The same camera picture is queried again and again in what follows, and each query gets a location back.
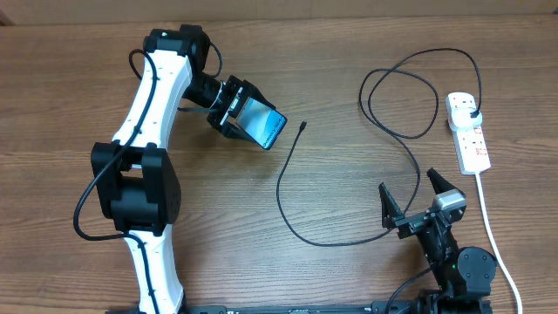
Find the cable connector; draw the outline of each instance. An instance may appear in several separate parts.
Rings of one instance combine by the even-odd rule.
[[[466,92],[452,92],[446,97],[447,116],[452,131],[462,131],[482,124],[474,97]]]

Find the phone screen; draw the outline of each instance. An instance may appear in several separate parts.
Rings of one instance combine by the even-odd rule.
[[[248,98],[236,124],[263,149],[269,150],[282,131],[287,118],[261,102]]]

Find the white cable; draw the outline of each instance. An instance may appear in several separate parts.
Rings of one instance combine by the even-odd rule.
[[[520,292],[517,290],[517,287],[515,286],[512,276],[509,274],[506,265],[504,265],[504,262],[502,261],[502,257],[500,256],[498,247],[496,247],[496,241],[494,240],[492,230],[490,229],[490,222],[488,221],[487,205],[485,204],[485,195],[482,191],[482,184],[480,182],[480,174],[478,172],[475,173],[474,178],[477,181],[477,188],[479,189],[480,211],[482,212],[482,219],[484,220],[485,227],[487,228],[488,240],[490,240],[490,245],[492,245],[492,250],[496,255],[496,260],[498,261],[499,266],[502,268],[502,272],[504,273],[504,276],[506,276],[506,279],[509,282],[509,286],[512,288],[512,291],[514,292],[515,302],[517,303],[517,313],[523,314],[523,305],[521,304]]]

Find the wood grain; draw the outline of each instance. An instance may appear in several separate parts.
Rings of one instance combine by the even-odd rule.
[[[401,147],[359,112],[358,87],[371,69],[415,51],[451,46],[471,53],[480,66],[493,163],[483,181],[500,252],[526,312],[555,312],[556,17],[201,24],[224,56],[221,76],[256,84],[289,124],[266,153],[223,139],[203,116],[177,115],[170,154],[182,208],[174,249],[191,305],[367,304],[388,298],[423,269],[417,241],[395,234],[339,249],[300,242],[278,213],[275,186],[306,119],[281,191],[294,228],[320,242],[381,232],[378,184],[385,181],[403,206],[416,177]],[[1,313],[101,313],[137,302],[124,242],[83,241],[72,229],[71,215],[92,178],[92,144],[110,140],[138,86],[127,53],[155,27],[179,24],[0,28]],[[207,72],[216,65],[211,54]],[[474,71],[458,54],[424,55],[405,69],[429,79],[442,99],[454,91],[477,93]],[[403,133],[424,129],[434,110],[426,86],[395,75],[380,86],[373,105],[387,126]],[[424,171],[435,167],[468,195],[466,215],[453,228],[459,245],[490,249],[474,179],[459,174],[443,100],[440,105],[432,130],[407,141],[423,170],[411,211],[432,202]],[[81,222],[91,234],[113,232],[97,197],[85,204]],[[401,297],[434,284],[429,276]],[[495,312],[513,312],[501,272],[491,300]]]

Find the power strip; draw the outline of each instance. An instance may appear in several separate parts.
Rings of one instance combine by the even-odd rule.
[[[487,143],[480,127],[482,118],[480,121],[470,119],[469,123],[459,119],[459,124],[456,126],[458,120],[456,115],[461,118],[459,113],[469,113],[476,109],[473,95],[466,92],[452,92],[446,97],[446,108],[461,173],[470,175],[489,169]]]
[[[479,114],[477,117],[471,117],[470,112],[476,108],[476,105],[473,95],[466,92],[452,92],[447,95],[446,108],[448,123],[452,129],[453,141],[455,142],[459,169],[462,174],[474,174],[477,188],[479,189],[480,211],[482,212],[482,220],[487,229],[488,240],[496,255],[498,264],[514,292],[517,313],[522,314],[523,305],[521,303],[520,292],[517,290],[512,276],[502,261],[492,229],[490,228],[490,221],[488,221],[487,205],[485,204],[485,196],[480,181],[480,173],[490,168],[487,143],[480,127],[482,115]]]

